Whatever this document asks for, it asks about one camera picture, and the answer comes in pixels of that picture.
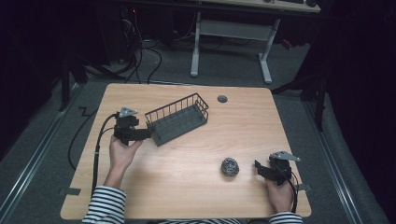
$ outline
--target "striped shirt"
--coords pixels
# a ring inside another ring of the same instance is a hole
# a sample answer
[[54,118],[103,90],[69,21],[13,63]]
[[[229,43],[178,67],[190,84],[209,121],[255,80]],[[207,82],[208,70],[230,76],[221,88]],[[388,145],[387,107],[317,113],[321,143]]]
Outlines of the striped shirt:
[[[92,195],[87,215],[81,223],[123,224],[125,222],[126,193],[120,189],[97,186]],[[160,224],[240,224],[238,219],[169,219]],[[270,217],[270,224],[303,223],[300,216],[290,212]]]

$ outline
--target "human hand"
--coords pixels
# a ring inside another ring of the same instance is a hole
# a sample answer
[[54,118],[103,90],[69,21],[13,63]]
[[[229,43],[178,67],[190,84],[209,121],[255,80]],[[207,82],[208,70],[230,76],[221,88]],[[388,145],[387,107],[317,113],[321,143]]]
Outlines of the human hand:
[[285,180],[282,185],[278,186],[276,182],[265,179],[267,184],[270,202],[273,205],[275,211],[289,212],[293,204],[294,191],[288,181]]
[[143,141],[135,141],[130,146],[125,146],[114,135],[110,140],[110,170],[105,181],[105,186],[120,188],[126,169],[134,160],[134,154]]

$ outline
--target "silver metal part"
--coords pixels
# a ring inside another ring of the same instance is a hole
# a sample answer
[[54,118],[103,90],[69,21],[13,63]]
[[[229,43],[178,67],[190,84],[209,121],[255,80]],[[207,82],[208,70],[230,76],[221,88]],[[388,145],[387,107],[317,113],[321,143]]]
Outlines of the silver metal part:
[[270,157],[274,157],[283,161],[301,161],[300,158],[295,157],[291,154],[289,154],[289,152],[287,151],[280,151],[280,152],[276,152],[276,153],[271,153]]
[[119,118],[125,118],[125,117],[132,116],[132,115],[135,115],[135,114],[137,114],[137,110],[132,110],[130,108],[127,108],[127,107],[123,106],[121,108],[121,111],[120,111],[120,114],[119,114]]

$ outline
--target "person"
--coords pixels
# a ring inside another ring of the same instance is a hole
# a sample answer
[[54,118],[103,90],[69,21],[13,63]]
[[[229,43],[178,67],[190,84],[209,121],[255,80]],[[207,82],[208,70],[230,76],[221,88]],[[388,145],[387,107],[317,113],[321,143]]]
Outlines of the person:
[[[97,186],[89,204],[89,211],[81,223],[115,223],[125,222],[124,208],[126,193],[120,189],[125,171],[131,165],[134,154],[143,141],[135,141],[125,146],[120,139],[111,136],[110,140],[110,169],[103,186]],[[300,216],[291,212],[293,203],[293,189],[285,181],[278,186],[266,180],[270,202],[276,213],[269,219],[270,224],[303,223]],[[162,224],[177,223],[227,223],[238,224],[238,219],[201,219],[197,220],[166,220]]]

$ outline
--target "dark background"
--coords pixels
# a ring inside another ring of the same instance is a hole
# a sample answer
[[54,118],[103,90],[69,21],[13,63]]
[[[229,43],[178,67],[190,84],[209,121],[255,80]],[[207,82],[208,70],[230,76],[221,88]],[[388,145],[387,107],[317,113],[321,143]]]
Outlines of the dark background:
[[[334,50],[325,69],[334,113],[372,192],[389,221],[396,223],[395,1],[326,1],[320,5],[324,15],[351,20],[325,21],[319,30],[314,21],[285,19],[276,42],[288,39],[293,45],[312,44],[296,79],[320,73],[324,60],[328,60],[326,55]],[[113,9],[109,10],[118,17]],[[174,29],[184,33],[190,28],[191,12],[141,8],[139,13],[138,22],[145,24],[142,32],[169,45],[176,37]],[[69,50],[99,64],[125,55],[122,46],[110,41],[120,40],[119,36],[106,37],[121,28],[102,30],[101,22],[94,5],[1,1],[1,158],[29,118],[51,97]]]

